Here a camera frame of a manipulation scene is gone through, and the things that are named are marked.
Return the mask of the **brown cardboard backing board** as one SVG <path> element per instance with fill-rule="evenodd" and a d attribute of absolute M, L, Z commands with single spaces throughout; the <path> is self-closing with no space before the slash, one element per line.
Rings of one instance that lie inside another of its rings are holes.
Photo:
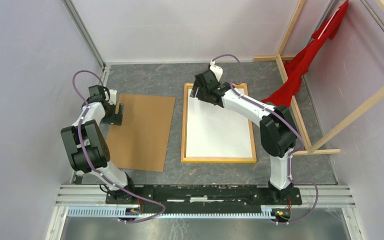
<path fill-rule="evenodd" d="M 168 149 L 175 97 L 121 94 L 121 125 L 106 137 L 110 160 L 121 169 L 162 172 Z"/>

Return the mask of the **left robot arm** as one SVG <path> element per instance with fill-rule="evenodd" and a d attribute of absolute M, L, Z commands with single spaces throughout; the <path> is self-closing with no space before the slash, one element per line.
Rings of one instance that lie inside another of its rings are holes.
<path fill-rule="evenodd" d="M 89 97 L 79 118 L 60 131 L 74 171 L 90 173 L 101 180 L 100 189 L 109 201 L 131 204 L 137 198 L 133 180 L 111 161 L 110 149 L 99 128 L 101 123 L 121 125 L 124 105 L 116 104 L 117 91 L 105 86 L 89 87 Z"/>

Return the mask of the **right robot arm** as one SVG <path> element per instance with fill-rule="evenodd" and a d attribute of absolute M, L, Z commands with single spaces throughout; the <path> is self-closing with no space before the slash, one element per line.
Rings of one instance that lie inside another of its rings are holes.
<path fill-rule="evenodd" d="M 289 108 L 253 99 L 232 83 L 220 82 L 210 69 L 195 75 L 191 97 L 234 111 L 259 127 L 261 145 L 270 156 L 269 199 L 275 204 L 286 201 L 294 187 L 292 157 L 300 138 Z"/>

